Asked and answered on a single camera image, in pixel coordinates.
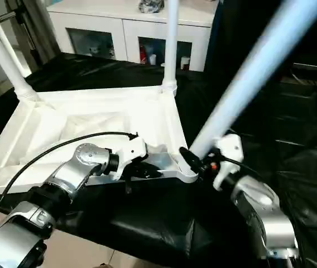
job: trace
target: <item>white cabinet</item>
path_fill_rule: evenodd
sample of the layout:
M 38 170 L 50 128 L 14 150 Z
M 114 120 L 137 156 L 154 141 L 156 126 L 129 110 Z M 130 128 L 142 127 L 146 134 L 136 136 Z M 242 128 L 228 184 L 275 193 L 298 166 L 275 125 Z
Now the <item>white cabinet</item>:
M 122 20 L 56 12 L 50 17 L 62 52 L 127 60 Z
M 190 58 L 189 69 L 203 71 L 218 1 L 181 0 L 177 67 Z M 62 0 L 48 7 L 61 51 L 140 63 L 145 54 L 164 62 L 168 10 L 143 14 L 138 0 Z

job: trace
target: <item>white shelf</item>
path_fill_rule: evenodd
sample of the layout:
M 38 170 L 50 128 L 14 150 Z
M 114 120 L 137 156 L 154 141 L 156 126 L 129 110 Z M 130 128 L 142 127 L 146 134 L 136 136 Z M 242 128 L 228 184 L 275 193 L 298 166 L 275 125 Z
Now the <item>white shelf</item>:
M 181 0 L 179 24 L 211 27 L 219 1 Z M 155 14 L 143 14 L 138 10 L 139 0 L 63 0 L 49 6 L 49 12 L 121 18 L 135 21 L 166 23 L 169 16 L 168 4 Z

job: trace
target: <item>black sheet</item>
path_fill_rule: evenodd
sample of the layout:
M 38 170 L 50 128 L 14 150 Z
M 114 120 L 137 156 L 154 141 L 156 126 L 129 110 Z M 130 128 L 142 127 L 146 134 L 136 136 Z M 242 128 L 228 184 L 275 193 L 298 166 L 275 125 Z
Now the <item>black sheet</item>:
M 158 85 L 163 69 L 62 54 L 27 81 L 38 92 Z M 190 145 L 225 90 L 218 75 L 179 71 L 176 104 Z M 17 105 L 0 98 L 0 133 Z M 263 174 L 293 221 L 304 267 L 317 267 L 317 87 L 267 84 L 233 128 L 244 162 Z M 9 212 L 21 194 L 6 198 Z M 58 228 L 170 267 L 254 267 L 244 220 L 205 184 L 177 179 L 83 190 Z

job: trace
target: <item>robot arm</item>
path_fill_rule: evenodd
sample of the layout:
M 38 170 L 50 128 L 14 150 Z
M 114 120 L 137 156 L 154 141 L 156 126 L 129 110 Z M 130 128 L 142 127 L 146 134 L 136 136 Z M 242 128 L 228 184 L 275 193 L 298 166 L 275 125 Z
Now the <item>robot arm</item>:
M 255 174 L 247 175 L 246 170 L 239 170 L 239 166 L 233 163 L 227 165 L 226 156 L 238 164 L 243 154 L 237 135 L 226 135 L 223 139 L 224 143 L 217 142 L 217 147 L 213 147 L 202 160 L 186 148 L 182 147 L 180 152 L 201 180 L 212 182 L 216 190 L 228 195 L 237 206 L 248 225 L 251 245 L 258 259 L 298 258 L 294 228 L 280 209 L 277 194 L 254 178 Z
M 129 143 L 142 145 L 139 139 Z M 56 169 L 40 187 L 31 188 L 24 201 L 0 223 L 0 267 L 41 265 L 46 250 L 44 240 L 51 236 L 56 221 L 88 178 L 93 173 L 97 176 L 118 170 L 122 173 L 133 159 L 147 153 L 145 146 L 136 146 L 135 151 L 130 156 L 123 151 L 112 154 L 110 149 L 90 143 L 78 146 L 68 162 Z

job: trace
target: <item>white pole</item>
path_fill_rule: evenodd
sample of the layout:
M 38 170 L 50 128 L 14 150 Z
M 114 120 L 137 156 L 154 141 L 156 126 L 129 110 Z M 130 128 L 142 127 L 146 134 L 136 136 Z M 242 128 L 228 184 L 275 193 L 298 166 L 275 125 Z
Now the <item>white pole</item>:
M 2 26 L 0 25 L 0 40 L 2 42 L 2 44 L 5 46 L 6 50 L 8 51 L 8 53 L 10 54 L 12 60 L 15 62 L 17 68 L 20 70 L 21 74 L 23 77 L 26 77 L 28 75 L 30 75 L 31 73 L 28 73 L 21 65 L 20 61 L 18 60 L 18 57 L 15 53 L 15 51 L 13 50 L 13 47 L 11 46 L 11 44 L 9 43 L 9 40 L 6 36 L 6 34 L 4 33 L 4 30 L 2 28 Z
M 179 23 L 179 0 L 169 0 L 169 21 L 167 22 L 167 39 L 165 50 L 165 76 L 162 86 L 164 90 L 173 91 L 176 95 L 176 57 L 177 28 Z
M 190 150 L 203 158 L 317 19 L 317 0 L 285 0 L 238 70 Z
M 38 98 L 37 93 L 32 89 L 30 85 L 27 84 L 22 74 L 20 73 L 15 62 L 10 57 L 8 51 L 5 49 L 0 41 L 0 65 L 7 77 L 11 81 L 13 87 L 15 88 L 15 93 L 18 99 L 29 99 L 35 101 Z

